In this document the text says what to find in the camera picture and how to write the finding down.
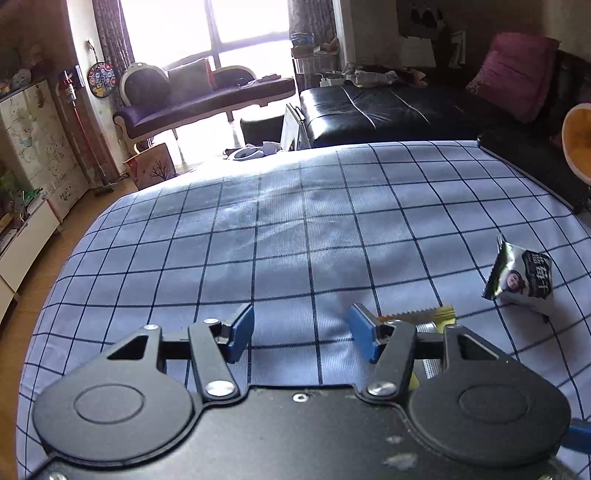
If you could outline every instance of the patterned curtain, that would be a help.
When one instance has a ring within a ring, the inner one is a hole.
[[[105,61],[113,65],[120,80],[127,67],[135,61],[121,0],[92,0],[92,5]],[[119,90],[111,95],[111,99],[116,109],[124,106]]]
[[[287,0],[290,13],[290,34],[314,34],[314,43],[327,43],[335,37],[333,0]]]

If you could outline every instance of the wooden floor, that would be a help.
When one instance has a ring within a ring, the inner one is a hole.
[[[136,190],[130,179],[120,182],[113,193],[95,197],[87,193],[64,220],[61,235],[47,242],[18,292],[21,301],[13,304],[0,324],[0,479],[17,478],[15,429],[18,383],[22,364],[39,311],[59,272],[94,220],[118,198]]]

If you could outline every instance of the checkered tablecloth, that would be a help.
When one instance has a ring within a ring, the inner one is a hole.
[[[255,305],[231,370],[259,385],[363,385],[370,367],[343,320],[451,304],[474,330],[591,414],[591,238],[535,183],[475,142],[372,144],[210,163],[121,198],[82,238],[40,314],[18,402],[20,474],[44,459],[31,402],[147,323],[180,330]],[[549,252],[556,311],[481,297],[502,232]],[[187,362],[168,373],[194,389]],[[589,458],[561,450],[587,476]]]

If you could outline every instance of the candy wrapper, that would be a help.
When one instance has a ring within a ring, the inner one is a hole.
[[[552,313],[552,259],[516,247],[499,237],[499,255],[482,296],[487,300],[507,299],[542,315]]]

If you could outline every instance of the dartboard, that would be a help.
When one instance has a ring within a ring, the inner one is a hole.
[[[93,65],[88,72],[88,85],[95,96],[100,98],[109,96],[117,86],[113,67],[104,61]]]

